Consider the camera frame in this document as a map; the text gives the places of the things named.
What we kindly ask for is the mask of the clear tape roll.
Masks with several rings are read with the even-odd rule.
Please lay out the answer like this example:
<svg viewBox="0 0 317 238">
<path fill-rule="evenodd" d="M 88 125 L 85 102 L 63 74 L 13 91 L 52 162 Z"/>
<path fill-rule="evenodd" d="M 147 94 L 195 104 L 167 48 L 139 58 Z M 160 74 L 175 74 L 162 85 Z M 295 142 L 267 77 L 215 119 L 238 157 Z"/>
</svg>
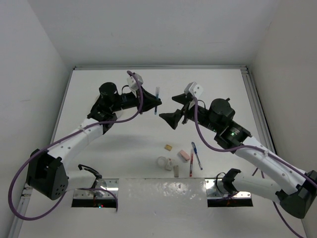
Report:
<svg viewBox="0 0 317 238">
<path fill-rule="evenodd" d="M 157 166 L 159 168 L 164 168 L 166 166 L 166 164 L 167 164 L 167 158 L 166 157 L 161 156 L 161 157 L 157 158 Z"/>
</svg>

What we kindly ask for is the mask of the teal blue pen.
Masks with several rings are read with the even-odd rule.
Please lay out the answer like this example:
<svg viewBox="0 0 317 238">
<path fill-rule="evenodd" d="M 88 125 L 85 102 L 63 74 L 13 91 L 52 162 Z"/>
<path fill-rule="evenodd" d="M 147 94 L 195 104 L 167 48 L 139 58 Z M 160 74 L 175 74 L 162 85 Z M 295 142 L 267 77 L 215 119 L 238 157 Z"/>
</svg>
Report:
<svg viewBox="0 0 317 238">
<path fill-rule="evenodd" d="M 160 93 L 160 87 L 156 87 L 156 101 L 159 100 L 159 93 Z M 154 115 L 156 115 L 158 112 L 158 105 L 154 108 Z"/>
</svg>

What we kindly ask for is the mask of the blue ballpoint pen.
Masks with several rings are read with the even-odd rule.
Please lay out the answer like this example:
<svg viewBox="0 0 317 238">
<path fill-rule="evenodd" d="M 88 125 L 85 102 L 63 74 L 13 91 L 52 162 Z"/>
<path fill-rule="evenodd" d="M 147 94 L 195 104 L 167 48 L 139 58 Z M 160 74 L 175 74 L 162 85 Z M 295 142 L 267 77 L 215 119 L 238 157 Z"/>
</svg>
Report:
<svg viewBox="0 0 317 238">
<path fill-rule="evenodd" d="M 196 145 L 195 145 L 195 143 L 194 143 L 194 142 L 191 142 L 191 145 L 192 145 L 192 148 L 193 148 L 193 150 L 194 150 L 194 154 L 195 154 L 195 156 L 196 156 L 196 159 L 197 159 L 197 162 L 198 162 L 199 168 L 200 168 L 200 170 L 203 170 L 203 167 L 202 167 L 201 161 L 200 161 L 199 156 L 198 156 L 197 147 L 196 147 Z"/>
</svg>

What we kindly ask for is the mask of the pink stapler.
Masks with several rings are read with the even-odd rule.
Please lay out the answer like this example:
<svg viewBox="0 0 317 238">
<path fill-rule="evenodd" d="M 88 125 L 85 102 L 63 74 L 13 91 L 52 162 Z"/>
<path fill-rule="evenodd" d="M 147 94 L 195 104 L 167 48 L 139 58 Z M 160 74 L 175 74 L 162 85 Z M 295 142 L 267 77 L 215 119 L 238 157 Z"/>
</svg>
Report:
<svg viewBox="0 0 317 238">
<path fill-rule="evenodd" d="M 184 150 L 180 150 L 178 152 L 178 156 L 182 158 L 182 160 L 184 160 L 185 162 L 188 162 L 191 159 L 190 155 L 187 154 Z"/>
</svg>

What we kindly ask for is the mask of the red pen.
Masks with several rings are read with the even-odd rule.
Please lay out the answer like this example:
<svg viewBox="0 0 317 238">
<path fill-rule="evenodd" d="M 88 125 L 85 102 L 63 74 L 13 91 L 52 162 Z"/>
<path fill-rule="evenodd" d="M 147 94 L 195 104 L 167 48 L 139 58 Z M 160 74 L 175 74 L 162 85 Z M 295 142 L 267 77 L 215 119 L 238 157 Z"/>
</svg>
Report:
<svg viewBox="0 0 317 238">
<path fill-rule="evenodd" d="M 190 153 L 190 172 L 189 172 L 189 176 L 192 177 L 193 175 L 193 160 L 194 160 L 194 149 L 191 149 L 191 153 Z"/>
</svg>

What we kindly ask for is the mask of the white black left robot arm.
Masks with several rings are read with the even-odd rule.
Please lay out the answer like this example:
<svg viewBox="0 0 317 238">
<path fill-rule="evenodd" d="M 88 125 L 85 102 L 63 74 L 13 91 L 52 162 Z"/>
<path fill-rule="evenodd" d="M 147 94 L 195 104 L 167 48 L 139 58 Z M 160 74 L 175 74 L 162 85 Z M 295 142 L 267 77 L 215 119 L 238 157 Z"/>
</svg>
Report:
<svg viewBox="0 0 317 238">
<path fill-rule="evenodd" d="M 94 187 L 102 176 L 94 169 L 79 165 L 77 171 L 67 169 L 74 159 L 92 141 L 104 135 L 110 128 L 109 121 L 116 121 L 116 112 L 136 107 L 142 112 L 161 105 L 161 100 L 145 89 L 134 89 L 119 94 L 112 82 L 99 88 L 100 95 L 90 113 L 74 130 L 74 136 L 59 142 L 49 149 L 32 153 L 26 182 L 29 186 L 51 200 L 60 198 L 66 191 Z"/>
</svg>

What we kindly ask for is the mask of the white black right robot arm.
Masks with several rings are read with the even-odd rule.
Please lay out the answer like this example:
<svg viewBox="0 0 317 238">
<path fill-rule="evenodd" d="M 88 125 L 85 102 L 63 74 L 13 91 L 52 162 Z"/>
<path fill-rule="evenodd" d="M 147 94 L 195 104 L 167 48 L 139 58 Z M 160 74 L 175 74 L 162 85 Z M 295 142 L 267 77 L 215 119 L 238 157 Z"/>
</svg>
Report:
<svg viewBox="0 0 317 238">
<path fill-rule="evenodd" d="M 172 100 L 182 104 L 182 109 L 159 115 L 172 129 L 176 129 L 179 122 L 186 124 L 191 120 L 197 130 L 203 126 L 215 132 L 214 140 L 220 148 L 210 145 L 209 148 L 217 152 L 231 152 L 268 176 L 267 179 L 254 178 L 239 169 L 230 169 L 221 179 L 221 192 L 234 194 L 248 191 L 278 203 L 295 218 L 306 216 L 317 196 L 316 171 L 298 169 L 265 148 L 248 130 L 233 120 L 235 111 L 228 99 L 214 99 L 209 109 L 199 106 L 198 100 L 190 94 L 180 94 L 172 97 Z"/>
</svg>

